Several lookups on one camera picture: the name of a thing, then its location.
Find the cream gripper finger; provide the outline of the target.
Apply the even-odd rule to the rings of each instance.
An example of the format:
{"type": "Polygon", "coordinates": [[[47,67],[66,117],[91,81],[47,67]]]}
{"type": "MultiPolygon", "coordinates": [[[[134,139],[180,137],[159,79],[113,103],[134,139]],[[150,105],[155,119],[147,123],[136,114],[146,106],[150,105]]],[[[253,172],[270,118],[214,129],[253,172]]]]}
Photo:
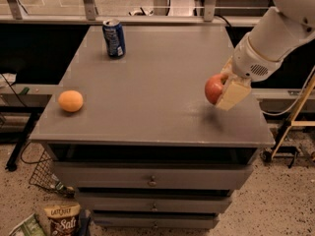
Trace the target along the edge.
{"type": "Polygon", "coordinates": [[[229,110],[242,101],[251,92],[251,80],[244,78],[228,78],[223,86],[216,108],[229,110]]]}
{"type": "Polygon", "coordinates": [[[233,75],[231,58],[229,58],[227,62],[224,64],[223,68],[220,71],[220,74],[221,74],[220,80],[223,84],[225,84],[228,78],[233,75]]]}

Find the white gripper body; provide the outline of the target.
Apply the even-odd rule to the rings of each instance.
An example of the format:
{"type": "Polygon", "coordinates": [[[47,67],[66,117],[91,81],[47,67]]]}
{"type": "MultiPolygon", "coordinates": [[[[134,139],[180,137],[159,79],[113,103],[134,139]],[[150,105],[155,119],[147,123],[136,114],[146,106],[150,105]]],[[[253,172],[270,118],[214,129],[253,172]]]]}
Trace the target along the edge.
{"type": "Polygon", "coordinates": [[[281,61],[269,61],[258,54],[251,46],[246,33],[234,48],[231,57],[232,71],[238,77],[261,82],[268,79],[282,64],[281,61]]]}

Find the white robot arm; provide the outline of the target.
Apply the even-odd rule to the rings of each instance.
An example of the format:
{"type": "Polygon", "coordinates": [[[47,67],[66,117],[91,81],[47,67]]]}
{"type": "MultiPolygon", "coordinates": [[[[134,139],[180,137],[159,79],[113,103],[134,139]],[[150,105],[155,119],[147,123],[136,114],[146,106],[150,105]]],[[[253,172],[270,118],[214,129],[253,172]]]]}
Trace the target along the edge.
{"type": "Polygon", "coordinates": [[[222,68],[226,75],[216,107],[229,110],[268,79],[294,49],[315,38],[315,0],[273,0],[259,23],[238,42],[222,68]]]}

